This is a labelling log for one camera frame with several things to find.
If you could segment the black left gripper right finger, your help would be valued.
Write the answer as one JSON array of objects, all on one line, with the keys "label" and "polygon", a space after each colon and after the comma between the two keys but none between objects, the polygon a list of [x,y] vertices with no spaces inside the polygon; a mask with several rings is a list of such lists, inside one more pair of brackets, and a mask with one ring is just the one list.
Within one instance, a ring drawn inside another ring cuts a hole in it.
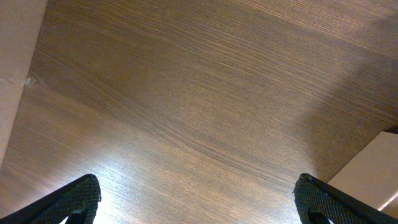
[{"label": "black left gripper right finger", "polygon": [[294,188],[295,206],[303,224],[397,224],[397,219],[303,173]]}]

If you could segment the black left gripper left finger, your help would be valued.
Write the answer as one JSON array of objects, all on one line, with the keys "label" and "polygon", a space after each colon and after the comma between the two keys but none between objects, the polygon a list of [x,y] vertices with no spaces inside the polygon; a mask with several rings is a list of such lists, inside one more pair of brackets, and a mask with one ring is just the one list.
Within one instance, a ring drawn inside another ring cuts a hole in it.
[{"label": "black left gripper left finger", "polygon": [[1,224],[93,224],[100,200],[98,179],[93,174],[86,174],[1,218]]}]

